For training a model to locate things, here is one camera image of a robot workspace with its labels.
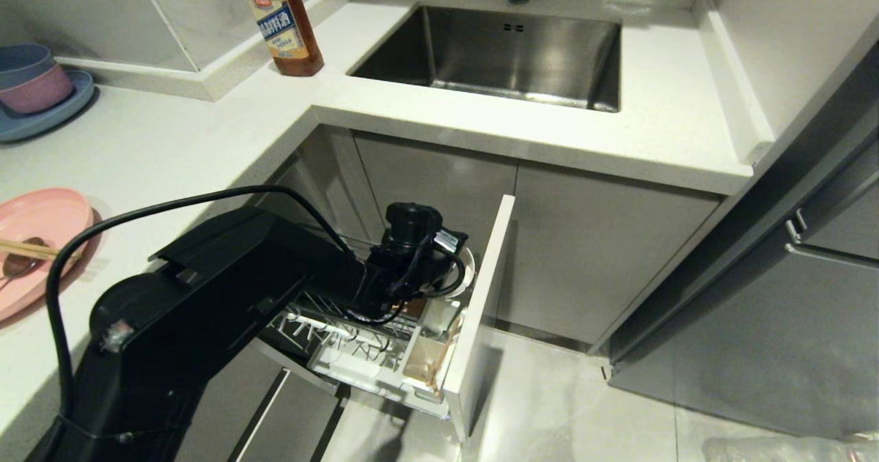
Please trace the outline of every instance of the robotic arm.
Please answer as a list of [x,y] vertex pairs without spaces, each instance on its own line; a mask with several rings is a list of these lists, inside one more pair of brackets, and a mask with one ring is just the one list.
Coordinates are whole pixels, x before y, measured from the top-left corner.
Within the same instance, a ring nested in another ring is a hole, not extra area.
[[409,300],[455,289],[437,289],[453,266],[461,283],[466,234],[414,203],[390,205],[386,218],[390,228],[365,261],[255,207],[211,218],[161,249],[161,268],[98,299],[72,400],[62,397],[28,460],[173,460],[207,382],[299,293],[370,325],[391,321]]

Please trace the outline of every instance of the kitchen counter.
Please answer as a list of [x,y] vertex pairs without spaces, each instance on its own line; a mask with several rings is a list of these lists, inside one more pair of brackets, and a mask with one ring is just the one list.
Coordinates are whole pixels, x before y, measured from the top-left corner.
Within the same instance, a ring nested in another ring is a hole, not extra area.
[[[621,112],[346,76],[419,1],[621,21]],[[737,193],[751,176],[735,159],[689,12],[558,0],[356,0],[316,34],[327,62],[317,76],[283,77],[269,64],[214,103],[101,86],[70,124],[0,146],[0,200],[72,187],[108,218],[263,183],[320,122],[722,195]],[[104,234],[85,274],[62,294],[71,343],[82,345],[104,290],[144,271],[147,256],[230,206],[179,209]],[[56,410],[56,358],[43,306],[0,328],[0,356],[0,459],[9,459],[36,443]]]

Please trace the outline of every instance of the bottle label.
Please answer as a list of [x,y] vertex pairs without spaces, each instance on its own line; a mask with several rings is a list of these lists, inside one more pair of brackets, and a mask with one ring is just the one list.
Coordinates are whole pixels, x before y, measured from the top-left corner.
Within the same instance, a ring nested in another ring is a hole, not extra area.
[[307,58],[299,25],[290,11],[289,0],[247,0],[272,56]]

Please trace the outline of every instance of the chopsticks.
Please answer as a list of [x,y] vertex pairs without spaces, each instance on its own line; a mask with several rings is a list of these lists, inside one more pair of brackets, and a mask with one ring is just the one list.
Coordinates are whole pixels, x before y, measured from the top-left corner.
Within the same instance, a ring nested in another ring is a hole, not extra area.
[[[38,246],[36,244],[25,244],[24,242],[0,239],[0,253],[21,255],[28,258],[44,259],[47,262],[53,262],[58,255],[58,250],[48,246]],[[79,259],[79,255],[73,255],[70,258],[70,261],[74,262],[77,259]]]

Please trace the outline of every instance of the stainless steel sink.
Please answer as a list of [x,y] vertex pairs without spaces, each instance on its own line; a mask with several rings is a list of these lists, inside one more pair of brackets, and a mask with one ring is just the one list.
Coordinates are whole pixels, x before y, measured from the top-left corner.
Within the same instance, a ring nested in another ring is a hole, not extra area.
[[618,112],[619,25],[421,6],[350,74]]

